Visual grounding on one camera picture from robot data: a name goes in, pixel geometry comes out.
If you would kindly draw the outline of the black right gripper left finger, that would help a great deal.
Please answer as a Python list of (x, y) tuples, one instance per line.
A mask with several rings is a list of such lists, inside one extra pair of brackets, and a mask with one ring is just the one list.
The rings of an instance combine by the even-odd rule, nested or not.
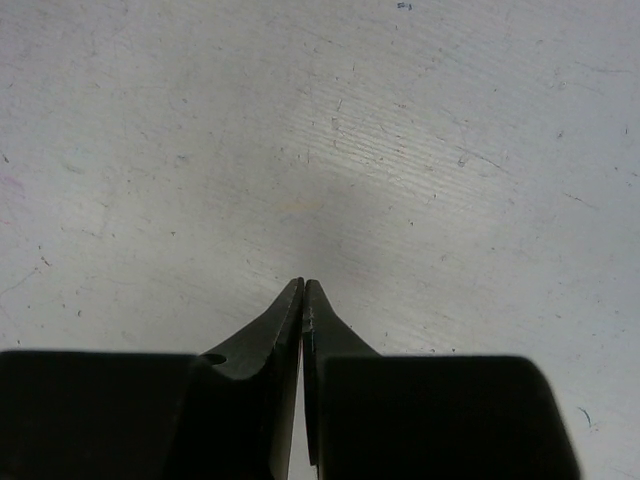
[(285, 479), (294, 425), (304, 280), (202, 357), (214, 372), (207, 429), (222, 479)]

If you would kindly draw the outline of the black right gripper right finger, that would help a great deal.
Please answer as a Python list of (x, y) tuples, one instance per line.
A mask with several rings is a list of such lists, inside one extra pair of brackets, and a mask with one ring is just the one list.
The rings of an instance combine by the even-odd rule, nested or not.
[(325, 363), (332, 358), (380, 357), (334, 311), (321, 283), (306, 282), (302, 309), (302, 359), (310, 464), (320, 467), (321, 395)]

